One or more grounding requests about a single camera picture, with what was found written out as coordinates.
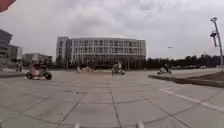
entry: large institutional building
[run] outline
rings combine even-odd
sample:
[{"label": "large institutional building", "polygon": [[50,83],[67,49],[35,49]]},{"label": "large institutional building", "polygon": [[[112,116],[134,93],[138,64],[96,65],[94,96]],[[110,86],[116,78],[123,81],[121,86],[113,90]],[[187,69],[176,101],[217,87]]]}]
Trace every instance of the large institutional building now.
[{"label": "large institutional building", "polygon": [[109,66],[112,61],[122,61],[124,68],[146,57],[145,40],[122,38],[72,38],[59,37],[56,49],[57,63],[68,68],[73,64],[100,62]]}]

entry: red vehicle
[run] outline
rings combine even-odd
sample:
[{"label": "red vehicle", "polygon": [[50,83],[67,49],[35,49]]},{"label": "red vehicle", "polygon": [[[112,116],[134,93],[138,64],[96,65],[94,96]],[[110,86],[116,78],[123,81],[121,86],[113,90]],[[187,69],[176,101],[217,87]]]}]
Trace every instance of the red vehicle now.
[{"label": "red vehicle", "polygon": [[52,79],[52,74],[48,72],[47,65],[33,64],[29,72],[27,72],[26,77],[28,79],[33,79],[34,77],[45,77],[47,80]]}]

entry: scooter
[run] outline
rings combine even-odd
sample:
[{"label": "scooter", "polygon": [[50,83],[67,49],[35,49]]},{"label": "scooter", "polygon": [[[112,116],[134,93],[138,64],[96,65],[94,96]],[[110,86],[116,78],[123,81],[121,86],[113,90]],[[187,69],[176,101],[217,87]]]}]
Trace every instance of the scooter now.
[{"label": "scooter", "polygon": [[164,68],[161,68],[159,70],[159,72],[157,72],[158,75],[161,75],[161,74],[172,74],[171,70],[168,70],[166,71]]},{"label": "scooter", "polygon": [[40,65],[40,66],[32,66],[31,70],[27,72],[26,77],[28,79],[33,79],[34,77],[45,77],[47,80],[52,79],[52,74],[47,71],[48,68],[46,65]]},{"label": "scooter", "polygon": [[119,69],[119,68],[114,67],[114,68],[112,69],[112,76],[113,76],[114,74],[125,75],[125,71],[122,70],[122,69]]}]

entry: small building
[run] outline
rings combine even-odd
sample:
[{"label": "small building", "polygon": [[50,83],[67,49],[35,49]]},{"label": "small building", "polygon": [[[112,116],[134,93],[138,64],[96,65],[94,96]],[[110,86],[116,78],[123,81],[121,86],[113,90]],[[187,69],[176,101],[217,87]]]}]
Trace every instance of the small building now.
[{"label": "small building", "polygon": [[40,53],[26,53],[23,55],[23,60],[32,63],[33,61],[38,61],[42,63],[52,64],[52,56],[40,54]]},{"label": "small building", "polygon": [[9,59],[10,60],[20,60],[22,59],[23,49],[15,45],[9,45]]}]

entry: building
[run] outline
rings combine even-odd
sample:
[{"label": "building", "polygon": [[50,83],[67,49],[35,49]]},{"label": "building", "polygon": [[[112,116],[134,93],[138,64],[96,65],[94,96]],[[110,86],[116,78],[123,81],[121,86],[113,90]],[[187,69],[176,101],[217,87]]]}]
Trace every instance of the building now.
[{"label": "building", "polygon": [[10,60],[19,60],[22,59],[23,49],[15,45],[9,45],[9,59]]},{"label": "building", "polygon": [[72,38],[59,37],[56,49],[57,64],[110,67],[122,61],[124,68],[141,68],[146,57],[145,40],[122,38]]},{"label": "building", "polygon": [[27,63],[32,63],[33,61],[40,61],[47,63],[49,65],[52,64],[52,56],[40,54],[40,53],[26,53],[23,55],[23,61]]},{"label": "building", "polygon": [[8,57],[8,49],[11,39],[12,34],[0,29],[0,58]]}]

